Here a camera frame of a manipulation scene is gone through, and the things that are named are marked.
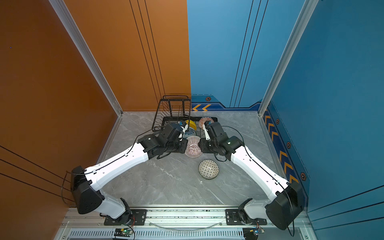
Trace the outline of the pink striped bowl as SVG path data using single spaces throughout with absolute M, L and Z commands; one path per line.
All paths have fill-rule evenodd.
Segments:
M 203 153 L 201 148 L 199 147 L 199 142 L 201 138 L 198 136 L 190 136 L 187 138 L 188 144 L 185 151 L 185 155 L 189 158 L 198 158 Z

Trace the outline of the brown patterned bowl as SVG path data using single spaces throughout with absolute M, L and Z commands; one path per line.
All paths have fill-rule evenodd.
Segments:
M 200 162 L 199 174 L 205 180 L 212 180 L 219 175 L 219 166 L 212 160 L 203 160 Z

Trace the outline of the yellow bowl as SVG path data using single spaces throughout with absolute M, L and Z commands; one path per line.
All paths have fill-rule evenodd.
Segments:
M 194 131 L 197 130 L 197 125 L 192 120 L 186 120 L 186 123 L 188 124 L 189 128 L 192 128 Z

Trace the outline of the orange patterned bowl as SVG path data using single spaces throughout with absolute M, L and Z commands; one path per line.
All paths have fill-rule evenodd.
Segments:
M 214 121 L 213 118 L 211 118 L 211 117 L 202 117 L 202 118 L 199 120 L 199 127 L 202 129 L 206 122 L 208 122 L 208 123 L 214 123 L 215 121 Z

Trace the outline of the blue floral bowl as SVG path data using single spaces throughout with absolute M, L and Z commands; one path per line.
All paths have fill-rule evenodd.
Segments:
M 188 137 L 195 136 L 195 135 L 196 135 L 196 131 L 192 128 L 189 128 L 185 131 L 183 138 L 187 139 Z

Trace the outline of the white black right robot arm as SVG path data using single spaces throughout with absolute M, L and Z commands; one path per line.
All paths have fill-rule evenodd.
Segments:
M 220 123 L 203 123 L 203 129 L 205 137 L 199 142 L 202 152 L 224 156 L 245 171 L 268 197 L 264 203 L 252 198 L 244 201 L 238 207 L 240 221 L 251 225 L 259 218 L 268 218 L 280 230 L 293 225 L 305 206 L 301 184 L 268 168 L 252 154 L 243 137 L 228 137 Z

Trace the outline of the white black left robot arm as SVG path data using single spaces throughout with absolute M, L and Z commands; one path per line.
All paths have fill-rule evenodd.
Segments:
M 114 178 L 152 158 L 160 159 L 171 153 L 183 154 L 188 141 L 183 138 L 189 125 L 185 121 L 170 123 L 160 131 L 139 135 L 134 144 L 114 157 L 86 169 L 78 166 L 71 174 L 71 193 L 80 215 L 91 212 L 107 216 L 121 225 L 130 225 L 133 213 L 123 198 L 103 191 Z

